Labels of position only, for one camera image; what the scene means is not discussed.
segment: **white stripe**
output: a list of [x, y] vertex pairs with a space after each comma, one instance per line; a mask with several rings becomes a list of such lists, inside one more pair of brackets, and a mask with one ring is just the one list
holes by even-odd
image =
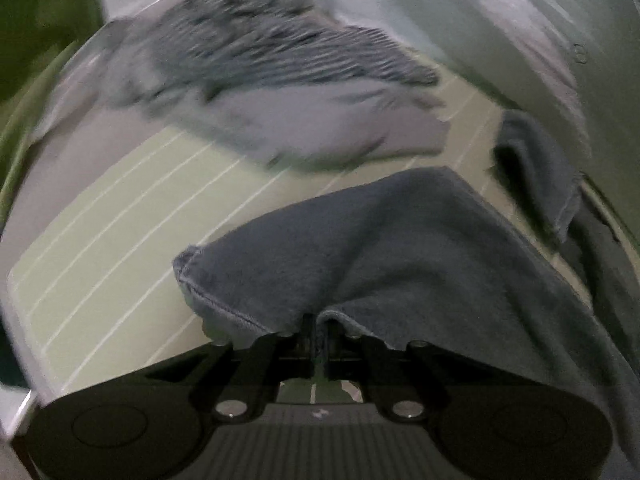
[[460, 167], [460, 164], [462, 164], [462, 161], [465, 160], [466, 154], [471, 150], [471, 147], [475, 144], [476, 139], [478, 138], [478, 136], [482, 132], [484, 132], [484, 129], [486, 128], [487, 124], [489, 123], [489, 119], [491, 119], [491, 115], [492, 115], [493, 111], [494, 110], [492, 108], [489, 108], [489, 111], [487, 112], [484, 121], [482, 122], [480, 127], [474, 132], [473, 136], [469, 139], [469, 142], [467, 143], [465, 149], [463, 150], [462, 153], [460, 153], [460, 156], [458, 157], [458, 160], [454, 163], [454, 165], [453, 165], [453, 169], [454, 170], [457, 170]]
[[120, 211], [111, 222], [109, 222], [97, 235], [95, 235], [89, 241], [89, 243], [81, 251], [79, 251], [78, 254], [76, 254], [74, 259], [71, 260], [71, 262], [69, 264], [67, 264], [67, 266], [62, 270], [62, 272], [51, 283], [49, 283], [49, 286], [44, 290], [42, 295], [35, 301], [35, 303], [33, 304], [33, 308], [29, 311], [27, 316], [29, 318], [31, 318], [31, 316], [33, 316], [34, 311], [40, 305], [42, 300], [44, 300], [49, 295], [49, 293], [53, 290], [53, 288], [58, 284], [60, 279], [62, 279], [62, 277], [66, 273], [68, 273], [69, 270], [71, 270], [71, 267], [73, 267], [73, 265], [82, 257], [82, 255], [85, 254], [93, 246], [93, 244], [95, 244], [100, 239], [100, 237], [103, 234], [105, 234], [105, 232], [107, 232], [109, 229], [111, 229], [111, 227], [113, 227], [113, 225], [118, 220], [120, 220], [124, 215], [126, 215], [126, 213], [129, 212], [131, 209], [133, 209], [137, 204], [139, 204], [145, 198], [145, 196], [147, 196], [149, 193], [151, 193], [156, 187], [160, 186], [160, 184], [162, 184], [165, 180], [167, 180], [169, 177], [171, 177], [172, 174], [174, 174], [176, 171], [180, 170], [180, 168], [182, 168], [183, 166], [187, 165], [189, 162], [191, 162], [191, 160], [193, 160], [195, 157], [197, 157], [202, 152], [204, 152], [212, 144], [213, 144], [213, 142], [210, 142], [209, 144], [203, 146], [196, 153], [191, 155], [187, 160], [181, 162], [180, 164], [178, 164], [178, 166], [173, 168], [169, 173], [165, 174], [165, 176], [163, 176], [159, 180], [156, 180], [144, 193], [142, 193], [137, 199], [135, 199], [133, 202], [131, 202], [122, 211]]
[[150, 365], [152, 365], [153, 363], [155, 363], [155, 362], [158, 360], [158, 358], [162, 355], [162, 352], [164, 352], [164, 351], [167, 349], [167, 347], [168, 347], [171, 343], [173, 343], [173, 342], [178, 338], [178, 336], [179, 336], [182, 332], [184, 332], [185, 330], [187, 330], [188, 326], [189, 326], [191, 323], [193, 323], [193, 321], [194, 321], [195, 319], [197, 319], [197, 318], [198, 318], [198, 316], [196, 316], [195, 314], [191, 314], [191, 315], [189, 316], [189, 319], [186, 321], [186, 323], [185, 323], [184, 325], [182, 325], [182, 326], [181, 326], [181, 327], [180, 327], [180, 328], [179, 328], [179, 329], [178, 329], [178, 330], [177, 330], [177, 331], [176, 331], [176, 332], [175, 332], [175, 333], [174, 333], [174, 334], [173, 334], [169, 339], [167, 339], [167, 340], [162, 344], [162, 346], [161, 346], [158, 350], [156, 350], [156, 351], [154, 352], [154, 354], [153, 354], [153, 355], [152, 355], [152, 356], [151, 356], [151, 357], [146, 361], [145, 366], [150, 366]]
[[338, 173], [336, 176], [334, 176], [329, 183], [324, 186], [320, 191], [318, 191], [315, 195], [314, 198], [318, 198], [321, 195], [324, 195], [327, 191], [329, 191], [333, 185], [338, 182], [343, 176], [345, 176], [347, 174], [346, 171], [341, 171], [340, 173]]
[[133, 166], [132, 168], [130, 168], [129, 170], [127, 170], [125, 173], [123, 173], [120, 177], [118, 177], [112, 184], [110, 184], [107, 188], [105, 188], [97, 197], [95, 197], [93, 200], [91, 200], [91, 202], [84, 207], [84, 209], [82, 209], [82, 211], [80, 211], [73, 219], [71, 222], [69, 222], [69, 224], [66, 225], [66, 227], [64, 229], [62, 229], [62, 231], [60, 231], [55, 238], [53, 238], [53, 240], [49, 243], [49, 245], [47, 247], [44, 248], [44, 250], [39, 254], [39, 256], [35, 259], [35, 261], [31, 264], [31, 267], [29, 267], [25, 273], [23, 274], [23, 276], [15, 283], [15, 288], [17, 289], [20, 284], [22, 282], [24, 282], [24, 280], [26, 280], [29, 275], [33, 272], [33, 269], [36, 267], [37, 264], [40, 263], [40, 261], [43, 259], [43, 257], [45, 256], [45, 254], [47, 254], [51, 248], [58, 243], [58, 241], [60, 240], [60, 238], [62, 238], [66, 232], [69, 231], [69, 229], [71, 229], [76, 222], [80, 219], [80, 217], [86, 213], [87, 211], [89, 211], [89, 209], [91, 209], [94, 205], [96, 205], [96, 203], [103, 197], [105, 196], [108, 192], [110, 192], [114, 187], [116, 187], [119, 183], [121, 183], [125, 178], [127, 178], [131, 173], [133, 173], [134, 171], [137, 170], [137, 168], [139, 168], [140, 166], [142, 166], [146, 161], [148, 161], [150, 158], [152, 158], [156, 153], [158, 153], [160, 150], [162, 150], [163, 148], [167, 147], [169, 144], [171, 144], [172, 142], [174, 142], [175, 139], [177, 139], [178, 137], [180, 137], [181, 135], [183, 135], [184, 132], [181, 132], [179, 134], [177, 134], [176, 136], [173, 136], [169, 141], [167, 141], [166, 143], [164, 143], [162, 146], [159, 146], [158, 148], [156, 148], [155, 150], [153, 150], [151, 153], [149, 153], [147, 156], [145, 156], [144, 158], [140, 159], [138, 161], [138, 163]]
[[222, 171], [221, 173], [217, 174], [214, 178], [212, 178], [211, 180], [209, 180], [204, 186], [202, 186], [199, 190], [197, 190], [194, 194], [192, 194], [190, 197], [188, 197], [186, 200], [184, 200], [178, 207], [176, 207], [173, 211], [171, 211], [167, 216], [164, 217], [164, 219], [162, 219], [162, 221], [158, 224], [156, 224], [156, 226], [151, 229], [151, 231], [149, 231], [146, 235], [144, 235], [142, 238], [140, 238], [139, 241], [137, 241], [137, 243], [135, 245], [133, 245], [132, 248], [130, 248], [129, 251], [127, 251], [127, 253], [121, 257], [121, 259], [119, 259], [116, 264], [111, 267], [111, 269], [108, 270], [108, 272], [100, 278], [100, 280], [98, 280], [94, 286], [92, 286], [91, 290], [89, 290], [89, 292], [84, 296], [84, 298], [82, 298], [82, 300], [80, 300], [80, 302], [76, 305], [76, 307], [71, 311], [71, 313], [68, 314], [68, 316], [66, 316], [65, 320], [60, 324], [60, 326], [56, 329], [56, 331], [53, 333], [53, 335], [49, 338], [49, 340], [45, 343], [45, 345], [42, 347], [42, 352], [46, 352], [47, 348], [49, 348], [49, 346], [51, 345], [51, 343], [53, 342], [53, 340], [60, 334], [60, 332], [62, 332], [62, 330], [64, 329], [65, 326], [68, 325], [68, 323], [71, 321], [72, 317], [78, 312], [78, 310], [80, 310], [80, 308], [89, 300], [89, 298], [92, 297], [92, 295], [95, 294], [95, 291], [98, 290], [102, 284], [109, 279], [109, 276], [111, 276], [117, 269], [118, 267], [124, 263], [125, 260], [127, 260], [133, 253], [135, 253], [138, 248], [140, 248], [140, 246], [146, 242], [147, 240], [149, 240], [149, 238], [151, 238], [151, 236], [158, 231], [159, 228], [161, 228], [164, 224], [166, 224], [171, 218], [173, 218], [173, 216], [180, 211], [183, 207], [185, 207], [189, 202], [191, 202], [191, 200], [193, 200], [194, 198], [196, 198], [200, 193], [202, 193], [204, 190], [207, 189], [207, 187], [209, 187], [211, 184], [213, 184], [215, 181], [217, 181], [218, 179], [220, 179], [224, 174], [228, 173], [229, 171], [231, 171], [234, 167], [236, 167], [238, 164], [240, 164], [240, 161], [244, 158], [241, 157], [238, 160], [236, 160], [231, 166], [229, 166], [228, 168], [226, 168], [224, 171]]
[[458, 76], [456, 74], [453, 75], [453, 77], [451, 79], [449, 79], [446, 83], [444, 83], [444, 85], [442, 85], [440, 88], [436, 88], [433, 91], [434, 95], [440, 95], [442, 92], [444, 92], [444, 89], [448, 86], [450, 86], [454, 81], [456, 81], [458, 79]]
[[[254, 198], [256, 198], [260, 193], [262, 193], [265, 189], [267, 189], [273, 182], [275, 182], [281, 175], [286, 173], [289, 168], [282, 170], [276, 176], [274, 176], [270, 181], [268, 181], [264, 186], [262, 186], [258, 191], [253, 193], [249, 198], [247, 198], [244, 202], [242, 202], [236, 209], [234, 209], [229, 215], [218, 225], [216, 225], [211, 231], [209, 231], [206, 235], [202, 237], [202, 239], [198, 242], [198, 245], [203, 244], [213, 233], [215, 233], [218, 229], [220, 229], [224, 224], [229, 222], [240, 210], [242, 210], [249, 202], [251, 202]], [[125, 320], [135, 312], [135, 310], [142, 304], [149, 295], [158, 288], [158, 286], [167, 279], [171, 273], [173, 272], [172, 268], [169, 268], [143, 295], [142, 297], [136, 301], [133, 306], [127, 310], [119, 320], [117, 320], [116, 324], [106, 333], [106, 335], [100, 340], [100, 342], [95, 346], [93, 350], [91, 350], [88, 355], [84, 358], [84, 360], [80, 363], [78, 368], [69, 376], [68, 380], [66, 380], [65, 384], [62, 386], [62, 391], [66, 391], [69, 385], [76, 380], [78, 374], [82, 371], [82, 369], [86, 366], [86, 364], [94, 357], [96, 352], [100, 349], [102, 345], [113, 335], [114, 332], [125, 322]]]
[[411, 160], [406, 164], [406, 166], [405, 166], [404, 168], [402, 168], [402, 169], [405, 171], [405, 170], [408, 170], [409, 168], [411, 168], [411, 167], [412, 167], [412, 165], [414, 165], [414, 164], [415, 164], [415, 161], [416, 161], [416, 160], [418, 160], [418, 157], [419, 157], [419, 155], [414, 156], [414, 158], [412, 158], [412, 159], [411, 159]]
[[507, 220], [511, 220], [511, 218], [513, 217], [514, 213], [516, 212], [516, 204], [515, 202], [513, 204], [511, 204], [511, 209], [510, 211], [507, 213]]
[[[27, 391], [27, 394], [20, 403], [20, 406], [15, 410], [12, 419], [6, 421], [6, 425], [3, 428], [5, 438], [13, 438], [18, 433], [18, 430], [23, 426], [24, 419], [27, 418], [27, 415], [31, 411], [31, 407], [35, 401], [35, 392], [33, 390]], [[20, 478], [31, 478], [27, 474], [24, 477], [22, 475], [19, 476]]]
[[[458, 110], [456, 110], [453, 114], [451, 114], [447, 119], [441, 119], [441, 121], [451, 121], [456, 115], [458, 115], [464, 108], [466, 105], [469, 104], [469, 102], [471, 101], [471, 99], [474, 98], [474, 95], [476, 94], [476, 92], [478, 92], [477, 90], [474, 90], [473, 92], [471, 92], [471, 95], [469, 96], [469, 98], [464, 102], [464, 104], [458, 108]], [[414, 158], [412, 158], [406, 165], [404, 168], [402, 168], [403, 171], [409, 170], [418, 160], [418, 158], [420, 157], [420, 155], [415, 155]]]
[[462, 103], [462, 106], [460, 108], [458, 108], [458, 110], [456, 110], [455, 112], [453, 112], [449, 117], [447, 117], [446, 119], [441, 119], [441, 121], [450, 121], [452, 120], [456, 115], [458, 115], [462, 110], [465, 109], [465, 107], [471, 102], [471, 99], [473, 99], [476, 94], [478, 93], [478, 90], [474, 89], [471, 92], [471, 95], [468, 97], [468, 99]]
[[484, 184], [482, 184], [482, 187], [480, 188], [480, 196], [484, 197], [484, 194], [486, 192], [487, 187], [489, 187], [490, 182], [491, 182], [491, 177], [488, 176], [484, 181]]

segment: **green striped surface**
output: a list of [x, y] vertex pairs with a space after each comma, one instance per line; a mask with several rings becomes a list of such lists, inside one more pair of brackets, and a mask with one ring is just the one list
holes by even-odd
[[10, 294], [54, 391], [68, 393], [207, 341], [171, 270], [201, 244], [263, 213], [412, 167], [448, 165], [534, 237], [493, 177], [497, 105], [447, 70], [433, 89], [450, 120], [445, 151], [347, 173], [266, 170], [201, 137], [166, 128], [120, 160], [49, 225], [15, 265]]

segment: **cloth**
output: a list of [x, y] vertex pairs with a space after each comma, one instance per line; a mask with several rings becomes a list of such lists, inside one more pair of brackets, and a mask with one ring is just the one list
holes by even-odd
[[263, 162], [283, 157], [322, 165], [439, 153], [447, 123], [430, 114], [441, 102], [372, 79], [222, 92], [191, 91], [169, 114], [191, 131], [214, 134]]
[[301, 15], [311, 0], [186, 0], [134, 20], [102, 84], [112, 105], [175, 103], [187, 88], [284, 86], [369, 77], [433, 84], [437, 75], [379, 30]]
[[513, 184], [522, 190], [524, 205], [534, 219], [556, 239], [556, 244], [564, 243], [569, 224], [580, 208], [582, 175], [569, 163], [562, 148], [529, 114], [507, 110], [494, 152]]
[[515, 196], [587, 286], [593, 313], [640, 378], [640, 285], [613, 229], [580, 188], [582, 177], [528, 114], [507, 111], [495, 154]]
[[614, 430], [602, 478], [640, 478], [638, 377], [568, 283], [447, 168], [264, 215], [187, 248], [174, 269], [192, 309], [240, 346], [295, 331], [308, 312], [583, 396]]

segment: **gray microfiber towel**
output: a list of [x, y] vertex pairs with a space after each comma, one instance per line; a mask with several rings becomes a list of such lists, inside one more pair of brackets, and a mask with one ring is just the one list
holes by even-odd
[[556, 141], [529, 114], [504, 113], [495, 155], [523, 188], [530, 212], [557, 243], [564, 243], [567, 229], [580, 208], [582, 176], [569, 163]]
[[393, 348], [423, 339], [594, 402], [603, 479], [640, 479], [640, 382], [571, 286], [447, 168], [264, 215], [174, 261], [194, 311], [240, 346], [304, 313]]
[[593, 313], [640, 377], [640, 285], [613, 229], [581, 191], [580, 173], [524, 112], [505, 112], [495, 154], [511, 187], [520, 187], [520, 205], [587, 286]]
[[188, 89], [285, 86], [369, 77], [437, 82], [382, 31], [322, 23], [311, 0], [186, 0], [135, 19], [103, 78], [111, 105], [173, 103]]
[[424, 91], [354, 79], [230, 90], [212, 100], [192, 91], [168, 117], [260, 162], [288, 158], [292, 164], [344, 166], [441, 152], [449, 125], [430, 113], [438, 105]]

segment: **circular pad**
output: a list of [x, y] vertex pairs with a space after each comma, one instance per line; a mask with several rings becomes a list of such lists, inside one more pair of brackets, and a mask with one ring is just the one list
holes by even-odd
[[451, 462], [491, 480], [599, 478], [612, 433], [591, 403], [546, 386], [457, 386], [436, 422]]
[[202, 436], [172, 384], [111, 384], [56, 400], [29, 428], [31, 458], [56, 480], [152, 480], [178, 471]]

